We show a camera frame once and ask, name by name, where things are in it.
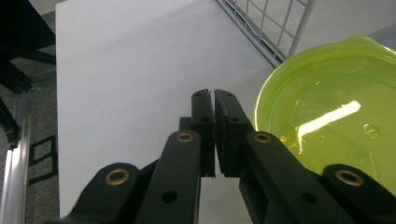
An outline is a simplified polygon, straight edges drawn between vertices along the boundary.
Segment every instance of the metal grid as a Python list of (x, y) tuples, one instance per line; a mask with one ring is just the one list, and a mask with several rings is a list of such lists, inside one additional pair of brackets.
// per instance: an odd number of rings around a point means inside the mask
[(316, 0), (217, 0), (273, 66), (297, 50)]

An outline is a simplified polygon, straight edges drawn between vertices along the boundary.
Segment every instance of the green transparent container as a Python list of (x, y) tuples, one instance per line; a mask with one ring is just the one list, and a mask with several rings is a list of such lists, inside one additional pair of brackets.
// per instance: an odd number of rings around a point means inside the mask
[(317, 174), (347, 164), (396, 195), (396, 52), (353, 36), (291, 57), (262, 86), (253, 125)]

